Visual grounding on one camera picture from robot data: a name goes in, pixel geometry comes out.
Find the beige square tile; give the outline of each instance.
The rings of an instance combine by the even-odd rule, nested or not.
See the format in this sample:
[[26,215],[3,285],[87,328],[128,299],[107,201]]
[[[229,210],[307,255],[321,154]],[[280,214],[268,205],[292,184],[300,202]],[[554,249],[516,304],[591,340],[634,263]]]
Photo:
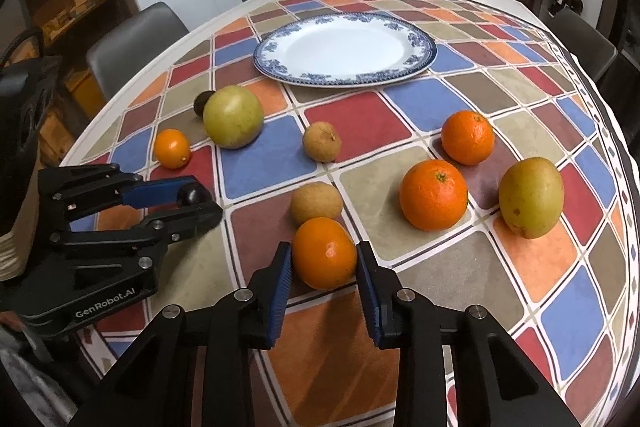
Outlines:
[[176,87],[169,89],[164,94],[160,117],[166,116],[183,107],[193,105],[193,101],[201,92],[211,89],[210,76],[211,73],[206,71],[206,73],[200,74],[191,80],[182,82]]
[[150,298],[152,315],[168,304],[186,311],[213,306],[233,288],[220,225],[202,237],[169,246],[158,293]]
[[492,69],[488,73],[490,77],[524,105],[546,99],[546,93],[518,70],[513,68]]
[[94,145],[89,149],[89,152],[84,155],[83,159],[91,158],[92,156],[97,156],[103,151],[106,151],[111,145],[113,145],[113,141],[115,140],[116,134],[118,133],[118,127],[120,126],[121,116],[116,118],[116,121],[113,122],[109,128],[102,133],[95,142]]
[[542,156],[554,164],[564,158],[562,149],[549,131],[526,111],[498,118],[494,125],[513,143],[523,158]]
[[418,28],[441,41],[469,40],[469,35],[444,22],[418,22]]
[[254,23],[254,26],[255,29],[258,30],[258,33],[267,33],[282,28],[285,24],[289,24],[295,20],[296,18],[293,15],[281,15],[280,17]]
[[[425,149],[415,146],[340,174],[339,179],[369,240],[385,261],[416,250],[447,232],[424,232],[412,227],[402,215],[398,201],[399,186],[406,172],[431,157]],[[457,227],[470,218],[470,212],[466,211]]]

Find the wooden shelf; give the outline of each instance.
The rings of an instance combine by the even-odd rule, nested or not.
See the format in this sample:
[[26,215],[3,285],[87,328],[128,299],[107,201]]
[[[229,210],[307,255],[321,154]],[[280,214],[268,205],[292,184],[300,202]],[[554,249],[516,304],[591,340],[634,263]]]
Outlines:
[[63,37],[71,28],[73,28],[76,24],[78,24],[82,19],[87,17],[89,13],[95,12],[100,6],[102,6],[103,4],[106,4],[108,1],[110,0],[99,0],[93,6],[83,11],[78,17],[76,17],[75,19],[71,19],[60,30],[60,33],[58,33],[55,38],[53,38],[51,41],[49,41],[48,44],[46,44],[46,48],[50,48],[53,44],[55,44],[55,42],[60,40],[60,38]]

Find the blue square tile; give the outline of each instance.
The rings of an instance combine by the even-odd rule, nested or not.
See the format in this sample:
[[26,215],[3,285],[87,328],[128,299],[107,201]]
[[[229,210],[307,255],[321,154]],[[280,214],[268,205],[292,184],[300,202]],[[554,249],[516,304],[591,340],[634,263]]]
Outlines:
[[516,50],[520,55],[524,55],[531,62],[546,62],[546,59],[538,55],[534,50],[528,46],[521,44],[520,42],[509,42],[509,45]]
[[591,120],[572,99],[559,98],[558,105],[586,137],[590,137],[596,132],[596,124],[593,123],[593,120]]
[[287,10],[293,13],[302,12],[305,10],[314,10],[316,8],[326,8],[326,6],[318,1],[301,2],[300,4],[291,4],[287,6]]
[[151,129],[145,129],[127,138],[116,147],[111,163],[120,165],[122,172],[137,172],[146,166],[146,152],[151,138]]
[[598,296],[584,266],[542,313],[541,322],[558,357],[560,376],[566,380],[589,354],[604,327]]
[[384,92],[418,129],[425,132],[440,129],[444,121],[457,111],[472,110],[436,78],[387,87]]
[[449,71],[470,70],[474,64],[469,62],[462,55],[444,44],[436,44],[438,54],[436,60],[430,66],[431,71],[436,73],[449,73]]
[[302,149],[302,133],[293,116],[264,124],[254,142],[238,150],[222,150],[222,171],[228,198],[239,198],[311,174],[316,162]]
[[236,60],[237,58],[252,55],[257,45],[257,39],[251,38],[244,41],[236,42],[236,44],[231,44],[226,48],[216,50],[216,66],[222,66],[222,64],[226,64],[227,62],[231,62],[232,60]]
[[71,222],[71,230],[74,232],[93,232],[95,230],[95,216],[97,215],[91,214],[91,216],[85,216],[82,219]]
[[593,150],[593,147],[587,146],[575,157],[575,162],[591,187],[595,189],[602,204],[609,208],[616,195],[616,184],[609,169],[600,159],[600,155]]
[[518,39],[519,41],[530,41],[531,37],[525,35],[519,29],[514,28],[513,26],[500,26],[504,31],[506,31],[512,37]]
[[111,347],[111,350],[116,355],[116,357],[120,358],[122,354],[126,351],[127,347],[129,347],[132,344],[132,342],[107,341],[107,344],[109,344],[109,347]]

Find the screw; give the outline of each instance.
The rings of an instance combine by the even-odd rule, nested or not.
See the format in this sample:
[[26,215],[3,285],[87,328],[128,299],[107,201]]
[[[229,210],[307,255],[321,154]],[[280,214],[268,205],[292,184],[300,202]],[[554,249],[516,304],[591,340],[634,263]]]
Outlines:
[[236,301],[240,302],[247,302],[253,296],[254,293],[249,288],[240,288],[239,290],[236,290],[236,293],[234,293]]
[[398,293],[396,295],[401,301],[404,302],[411,302],[415,299],[415,292],[413,290],[410,290],[409,288],[402,288],[401,290],[398,290]]
[[467,311],[469,312],[469,315],[471,315],[475,319],[482,320],[487,315],[486,308],[484,308],[484,306],[481,306],[480,304],[474,304],[473,306],[469,306]]
[[174,319],[178,315],[180,315],[180,306],[169,304],[162,308],[162,317],[166,319]]
[[151,268],[153,266],[153,261],[151,260],[150,257],[147,257],[146,255],[143,255],[140,259],[138,259],[138,266],[140,266],[142,269],[147,269],[147,268]]

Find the orange square tile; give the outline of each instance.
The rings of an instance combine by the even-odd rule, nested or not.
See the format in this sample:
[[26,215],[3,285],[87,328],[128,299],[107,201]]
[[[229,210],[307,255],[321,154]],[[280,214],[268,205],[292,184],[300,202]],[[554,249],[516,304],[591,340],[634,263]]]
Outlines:
[[269,358],[297,425],[343,421],[396,399],[399,350],[373,345],[355,291],[287,314]]
[[247,28],[248,25],[249,25],[249,21],[245,17],[241,17],[233,21],[231,24],[227,24],[224,28],[218,30],[216,32],[216,35],[220,35],[222,33],[235,32],[237,30],[241,30],[242,28]]
[[356,0],[322,0],[324,4],[329,6],[342,6],[344,4],[353,4]]
[[578,257],[562,221],[538,239],[515,235],[501,216],[493,228],[533,302],[540,302]]
[[264,76],[260,80],[251,82],[250,84],[244,84],[244,87],[258,97],[265,116],[283,111],[287,108],[287,100],[284,98],[280,83],[271,78]]
[[622,221],[622,212],[620,212],[620,202],[616,201],[613,210],[611,211],[611,223],[613,224],[613,228],[616,230],[616,234],[618,239],[620,240],[620,244],[625,244],[625,225]]
[[494,15],[491,15],[490,13],[477,13],[476,15],[482,17],[485,21],[487,22],[491,22],[493,24],[504,24],[504,21],[501,19],[498,19],[498,17],[495,17]]
[[438,10],[425,9],[425,10],[421,10],[421,11],[423,11],[427,15],[431,15],[433,17],[437,17],[441,21],[446,21],[446,22],[468,22],[466,19],[463,19],[462,17],[458,17],[452,11],[445,10],[445,9],[438,9]]
[[151,100],[155,95],[160,93],[166,84],[167,71],[158,76],[151,84],[145,87],[145,90],[141,92],[136,99],[129,104],[129,107],[138,105],[139,103]]
[[98,214],[96,230],[126,230],[142,220],[142,210],[119,204]]
[[578,104],[578,107],[580,107],[580,109],[584,113],[588,114],[587,108],[584,107],[584,102],[582,101],[582,99],[580,98],[580,95],[578,93],[574,94],[571,98],[574,99],[574,102]]
[[529,64],[528,58],[520,55],[506,42],[483,42],[487,48],[494,52],[498,57],[504,58],[510,64]]

